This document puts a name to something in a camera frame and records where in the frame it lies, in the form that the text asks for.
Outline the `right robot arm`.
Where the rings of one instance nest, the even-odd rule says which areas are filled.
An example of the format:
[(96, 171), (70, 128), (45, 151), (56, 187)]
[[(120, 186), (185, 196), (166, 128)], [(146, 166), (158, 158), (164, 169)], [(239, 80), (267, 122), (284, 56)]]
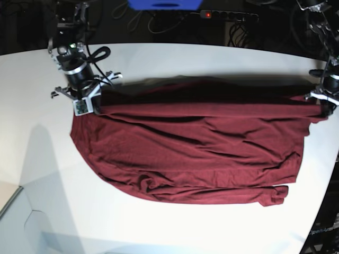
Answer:
[(70, 99), (76, 116), (99, 114), (102, 90), (116, 88), (123, 77), (119, 72), (98, 69), (95, 74), (92, 70), (111, 50), (102, 46), (93, 53), (89, 51), (89, 6), (89, 1), (57, 1), (56, 34), (48, 42), (49, 56), (67, 82), (66, 87), (56, 87), (50, 96)]

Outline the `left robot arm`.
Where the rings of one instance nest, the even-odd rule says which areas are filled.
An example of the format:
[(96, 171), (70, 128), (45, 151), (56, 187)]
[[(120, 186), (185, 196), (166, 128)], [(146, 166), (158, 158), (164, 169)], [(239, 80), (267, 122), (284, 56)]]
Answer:
[(338, 108), (338, 1), (296, 1), (296, 8), (307, 14), (307, 24), (327, 54), (324, 68), (309, 71), (320, 81), (305, 99), (319, 100), (323, 116), (330, 116)]

